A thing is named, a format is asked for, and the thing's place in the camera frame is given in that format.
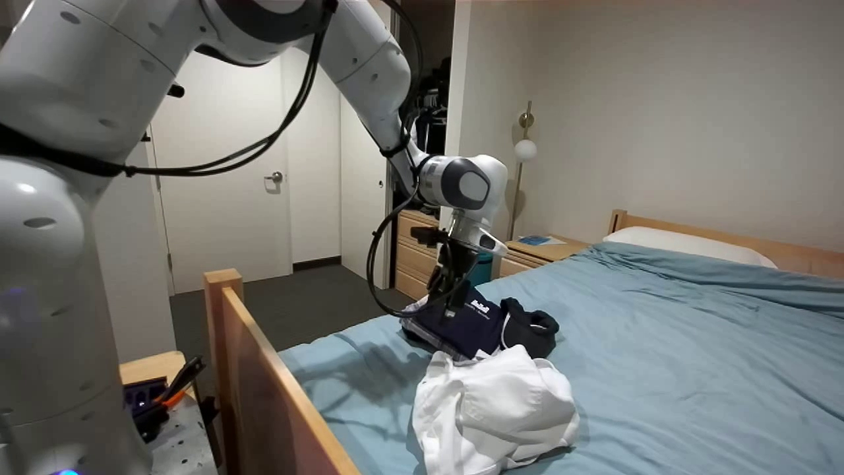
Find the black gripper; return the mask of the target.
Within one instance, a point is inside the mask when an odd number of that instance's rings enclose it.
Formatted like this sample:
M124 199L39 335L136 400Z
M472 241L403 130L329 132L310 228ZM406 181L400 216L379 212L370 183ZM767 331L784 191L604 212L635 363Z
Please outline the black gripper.
M438 254L438 272L430 277L430 286L426 286L430 290L426 305L441 305L446 295L442 286L465 280L474 266L474 262L478 262L474 249L467 249L454 237L446 237ZM467 299L467 290L470 290L470 282L462 282L458 287L454 287L446 299L449 310L462 307Z

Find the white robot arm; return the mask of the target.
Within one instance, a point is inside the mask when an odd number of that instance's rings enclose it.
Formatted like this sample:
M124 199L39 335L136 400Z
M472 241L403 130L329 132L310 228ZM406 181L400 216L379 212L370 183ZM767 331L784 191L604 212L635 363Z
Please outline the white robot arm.
M0 475L149 475L132 422L93 212L134 177L194 54L263 67L309 55L355 111L410 200L457 212L433 294L454 299L504 243L492 157L433 157L400 107L408 62L370 0L25 0L0 49Z

